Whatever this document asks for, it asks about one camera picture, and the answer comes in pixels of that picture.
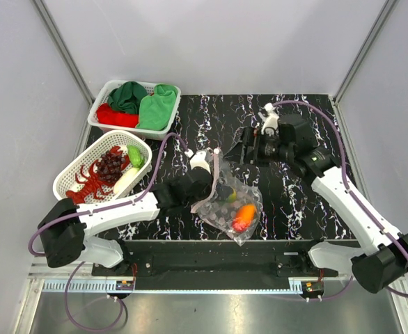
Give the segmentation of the yellow fruit toy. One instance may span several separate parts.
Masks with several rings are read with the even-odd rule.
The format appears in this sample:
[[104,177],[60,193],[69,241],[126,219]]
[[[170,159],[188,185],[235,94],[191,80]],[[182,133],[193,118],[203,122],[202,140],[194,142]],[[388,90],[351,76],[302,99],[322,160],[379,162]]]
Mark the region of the yellow fruit toy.
[[237,199],[236,190],[232,187],[224,187],[221,191],[221,198],[224,202],[232,203],[235,202]]

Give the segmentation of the clear zip top bag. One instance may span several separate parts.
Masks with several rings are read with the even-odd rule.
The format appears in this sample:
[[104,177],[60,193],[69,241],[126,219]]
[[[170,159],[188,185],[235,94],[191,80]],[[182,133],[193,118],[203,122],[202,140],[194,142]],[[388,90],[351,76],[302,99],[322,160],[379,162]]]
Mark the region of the clear zip top bag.
[[236,178],[219,148],[199,150],[191,157],[190,166],[192,170],[202,168],[210,175],[210,192],[191,206],[191,213],[224,232],[238,246],[245,244],[260,220],[259,188]]

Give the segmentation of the green vegetable toy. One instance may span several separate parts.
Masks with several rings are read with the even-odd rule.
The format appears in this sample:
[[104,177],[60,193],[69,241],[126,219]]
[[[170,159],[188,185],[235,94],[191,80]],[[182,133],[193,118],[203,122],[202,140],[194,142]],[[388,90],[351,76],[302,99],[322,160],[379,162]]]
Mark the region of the green vegetable toy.
[[142,168],[145,163],[145,158],[141,154],[140,149],[134,145],[127,146],[127,155],[129,157],[130,163],[135,168]]

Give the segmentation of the white radish toy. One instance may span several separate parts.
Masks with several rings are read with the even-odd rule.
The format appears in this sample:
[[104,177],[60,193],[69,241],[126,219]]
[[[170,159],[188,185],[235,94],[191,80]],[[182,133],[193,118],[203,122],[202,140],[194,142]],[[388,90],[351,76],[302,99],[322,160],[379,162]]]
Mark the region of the white radish toy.
[[135,179],[140,168],[132,167],[126,171],[120,179],[113,186],[113,193],[118,194],[121,191],[124,191]]

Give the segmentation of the purple grape bunch toy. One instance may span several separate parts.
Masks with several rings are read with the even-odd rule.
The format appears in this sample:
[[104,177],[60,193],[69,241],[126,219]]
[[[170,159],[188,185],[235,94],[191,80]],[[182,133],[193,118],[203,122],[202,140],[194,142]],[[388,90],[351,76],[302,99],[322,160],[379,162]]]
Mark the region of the purple grape bunch toy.
[[113,186],[123,175],[129,161],[127,156],[108,152],[96,164],[99,180],[107,186]]

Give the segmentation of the red lobster toy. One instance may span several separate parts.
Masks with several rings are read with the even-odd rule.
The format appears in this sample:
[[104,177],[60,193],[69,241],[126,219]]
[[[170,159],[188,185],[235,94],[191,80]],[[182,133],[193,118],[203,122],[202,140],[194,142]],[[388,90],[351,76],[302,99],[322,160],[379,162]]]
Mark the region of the red lobster toy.
[[[128,158],[128,165],[130,164],[130,160],[127,154],[125,154],[120,146],[113,146],[110,150],[107,150],[104,154],[112,152],[116,154],[122,154],[123,156],[127,156]],[[113,192],[113,190],[107,191],[105,187],[113,188],[113,186],[107,186],[103,184],[97,175],[97,166],[96,164],[101,160],[102,154],[99,159],[96,159],[88,168],[88,175],[84,173],[84,165],[82,164],[79,172],[75,173],[75,181],[77,184],[82,185],[83,187],[78,191],[67,190],[65,192],[68,198],[71,198],[74,204],[82,204],[86,202],[86,198],[91,194],[93,199],[95,200],[104,200],[105,197]]]

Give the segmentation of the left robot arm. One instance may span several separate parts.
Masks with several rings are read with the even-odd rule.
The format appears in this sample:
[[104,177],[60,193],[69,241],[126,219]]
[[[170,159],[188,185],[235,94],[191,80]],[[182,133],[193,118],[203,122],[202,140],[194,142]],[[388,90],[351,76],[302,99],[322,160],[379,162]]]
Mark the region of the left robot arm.
[[126,198],[91,205],[76,205],[70,198],[58,201],[38,226],[48,267],[79,260],[125,275],[132,265],[125,245],[98,235],[125,224],[177,216],[208,197],[212,183],[212,174],[196,167]]

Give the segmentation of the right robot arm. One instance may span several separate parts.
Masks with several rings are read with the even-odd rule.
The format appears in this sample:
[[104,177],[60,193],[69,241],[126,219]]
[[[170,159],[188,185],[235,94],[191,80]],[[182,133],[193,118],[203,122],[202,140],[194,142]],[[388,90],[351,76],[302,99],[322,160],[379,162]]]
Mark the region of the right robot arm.
[[301,116],[270,116],[262,127],[245,127],[224,157],[257,167],[286,163],[353,232],[357,248],[312,242],[297,258],[302,274],[331,269],[353,276],[362,288],[376,294],[408,272],[408,233],[402,234],[357,191],[339,160],[317,144]]

